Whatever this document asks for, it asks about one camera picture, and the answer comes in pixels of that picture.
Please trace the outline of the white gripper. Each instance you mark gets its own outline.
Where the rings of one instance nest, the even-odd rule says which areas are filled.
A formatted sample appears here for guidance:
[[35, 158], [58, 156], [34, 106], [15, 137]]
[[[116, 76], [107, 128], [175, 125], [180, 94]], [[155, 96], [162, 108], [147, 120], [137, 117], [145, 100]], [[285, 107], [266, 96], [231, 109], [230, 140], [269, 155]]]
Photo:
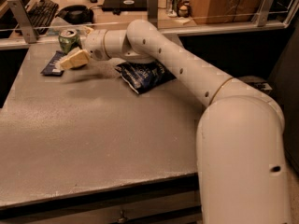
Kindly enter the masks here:
[[97, 61], [107, 61], [108, 56], [105, 49], [105, 35], [107, 30], [93, 30], [92, 27], [84, 26], [83, 30], [87, 35], [84, 46], [85, 49], [76, 47], [72, 49], [59, 61], [61, 70], [79, 68], [87, 64], [90, 55]]

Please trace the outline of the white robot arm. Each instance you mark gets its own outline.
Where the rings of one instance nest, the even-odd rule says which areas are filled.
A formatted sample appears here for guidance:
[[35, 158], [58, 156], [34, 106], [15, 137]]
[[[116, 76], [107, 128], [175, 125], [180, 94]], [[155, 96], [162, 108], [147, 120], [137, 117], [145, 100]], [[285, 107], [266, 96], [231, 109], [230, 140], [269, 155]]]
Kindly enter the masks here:
[[170, 41], [148, 21], [95, 30], [59, 63], [162, 63], [205, 107], [196, 133], [203, 224], [292, 224], [277, 102]]

